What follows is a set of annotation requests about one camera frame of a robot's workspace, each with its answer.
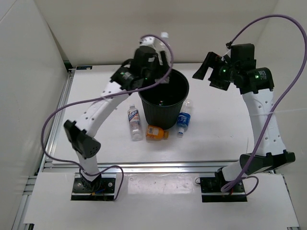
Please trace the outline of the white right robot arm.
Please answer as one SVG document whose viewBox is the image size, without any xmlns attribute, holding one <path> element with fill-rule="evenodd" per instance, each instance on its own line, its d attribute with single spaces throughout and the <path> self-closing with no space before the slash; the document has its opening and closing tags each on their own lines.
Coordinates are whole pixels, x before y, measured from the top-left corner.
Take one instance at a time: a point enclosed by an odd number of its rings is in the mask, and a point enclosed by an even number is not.
<svg viewBox="0 0 307 230">
<path fill-rule="evenodd" d="M 210 86 L 227 91 L 231 84 L 239 89 L 247 106 L 254 149 L 239 160 L 216 173 L 215 185 L 220 191 L 232 187 L 236 178 L 270 171 L 295 161 L 295 154 L 287 151 L 278 128 L 274 106 L 272 73 L 267 67 L 258 68 L 253 44 L 234 45 L 230 54 L 220 56 L 209 52 L 193 78 L 203 80 L 208 70 Z"/>
</svg>

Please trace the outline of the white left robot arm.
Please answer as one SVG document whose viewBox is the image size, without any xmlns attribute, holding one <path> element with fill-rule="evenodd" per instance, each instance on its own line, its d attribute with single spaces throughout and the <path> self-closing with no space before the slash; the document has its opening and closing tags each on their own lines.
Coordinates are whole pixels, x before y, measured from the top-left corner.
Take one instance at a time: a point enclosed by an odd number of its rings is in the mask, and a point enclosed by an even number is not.
<svg viewBox="0 0 307 230">
<path fill-rule="evenodd" d="M 94 101 L 78 119 L 65 121 L 64 130 L 76 151 L 81 183 L 87 191 L 96 192 L 102 187 L 96 158 L 101 144 L 95 136 L 103 122 L 132 93 L 168 82 L 174 57 L 166 55 L 167 40 L 167 32 L 162 32 L 159 37 L 143 37 L 134 57 L 124 61 L 110 77 L 99 100 Z"/>
</svg>

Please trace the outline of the clear plastic bottle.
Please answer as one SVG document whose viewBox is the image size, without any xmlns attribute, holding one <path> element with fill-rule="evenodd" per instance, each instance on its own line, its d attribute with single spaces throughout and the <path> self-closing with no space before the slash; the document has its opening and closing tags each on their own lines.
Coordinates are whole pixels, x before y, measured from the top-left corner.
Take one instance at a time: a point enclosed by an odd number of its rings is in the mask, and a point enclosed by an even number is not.
<svg viewBox="0 0 307 230">
<path fill-rule="evenodd" d="M 168 41 L 169 40 L 169 34 L 168 34 L 168 32 L 161 32 L 160 38 L 162 38 L 167 44 L 169 44 L 169 41 Z M 156 38 L 155 41 L 154 41 L 154 46 L 155 46 L 155 49 L 158 53 L 160 64 L 161 65 L 163 64 L 161 52 L 164 51 L 165 57 L 166 57 L 166 62 L 167 62 L 168 65 L 170 65 L 170 60 L 169 60 L 170 52 L 168 51 L 168 48 L 166 47 L 166 45 Z"/>
</svg>

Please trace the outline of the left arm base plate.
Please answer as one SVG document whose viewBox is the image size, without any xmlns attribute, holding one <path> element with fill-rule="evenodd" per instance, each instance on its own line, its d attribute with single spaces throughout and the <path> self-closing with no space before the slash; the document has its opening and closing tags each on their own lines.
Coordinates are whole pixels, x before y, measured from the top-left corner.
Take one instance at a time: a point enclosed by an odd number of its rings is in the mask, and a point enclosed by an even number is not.
<svg viewBox="0 0 307 230">
<path fill-rule="evenodd" d="M 76 173 L 71 191 L 72 201 L 114 201 L 116 176 L 98 176 L 92 182 Z"/>
</svg>

